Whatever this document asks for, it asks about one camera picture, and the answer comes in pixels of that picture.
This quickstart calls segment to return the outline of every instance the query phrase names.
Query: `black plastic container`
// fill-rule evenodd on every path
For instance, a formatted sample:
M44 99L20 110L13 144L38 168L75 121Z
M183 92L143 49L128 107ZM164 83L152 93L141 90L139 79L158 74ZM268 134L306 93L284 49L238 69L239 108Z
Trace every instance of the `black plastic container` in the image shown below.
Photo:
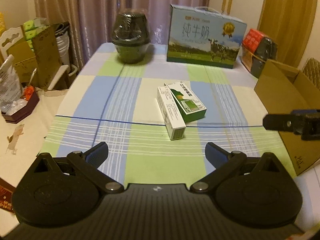
M142 61L150 43L145 14L133 9L120 12L113 28L112 43L122 62L134 64Z

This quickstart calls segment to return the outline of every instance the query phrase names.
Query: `curtain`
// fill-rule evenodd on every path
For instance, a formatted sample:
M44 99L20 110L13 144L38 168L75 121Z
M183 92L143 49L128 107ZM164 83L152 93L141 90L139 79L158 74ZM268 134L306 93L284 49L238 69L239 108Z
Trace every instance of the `curtain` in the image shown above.
M151 42L168 41L170 4L207 6L209 0L35 0L37 17L50 24L69 21L74 63L80 68L104 42L111 40L119 10L143 8L147 12Z
M265 0L259 30L278 43L278 61L298 67L316 7L317 0Z

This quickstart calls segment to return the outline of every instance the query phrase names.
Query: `metal screw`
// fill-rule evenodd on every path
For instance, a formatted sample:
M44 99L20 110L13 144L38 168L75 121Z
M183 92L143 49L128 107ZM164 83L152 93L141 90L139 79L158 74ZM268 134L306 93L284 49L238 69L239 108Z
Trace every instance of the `metal screw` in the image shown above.
M209 188L209 185L205 182L196 182L195 184L192 185L193 189L196 191L204 191Z
M116 190L119 190L121 189L122 185L118 182L108 182L106 184L106 189L107 190L111 190L111 191L116 191Z

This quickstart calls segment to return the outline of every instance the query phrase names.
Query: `checkered tablecloth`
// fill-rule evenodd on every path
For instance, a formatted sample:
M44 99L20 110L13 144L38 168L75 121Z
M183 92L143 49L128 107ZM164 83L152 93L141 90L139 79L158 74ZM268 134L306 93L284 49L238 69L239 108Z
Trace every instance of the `checkered tablecloth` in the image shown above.
M277 132L266 131L267 113L253 88L257 79L238 62L234 69L166 62L163 45L151 45L143 62L124 65L111 43L102 44L62 102L43 152L66 156L101 141L109 157L99 170L127 183L186 183L214 170L207 142L248 156L274 152L293 167ZM170 141L156 101L157 87L184 81L207 107L187 124L185 138Z

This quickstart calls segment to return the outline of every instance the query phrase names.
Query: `chair backrest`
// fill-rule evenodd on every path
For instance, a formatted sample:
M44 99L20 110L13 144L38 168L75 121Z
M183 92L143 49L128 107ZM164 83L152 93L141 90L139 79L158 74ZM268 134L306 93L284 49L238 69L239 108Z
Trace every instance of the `chair backrest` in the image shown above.
M0 52L4 60L7 59L7 49L14 45L18 40L23 38L23 31L21 27L10 28L2 33L0 37Z

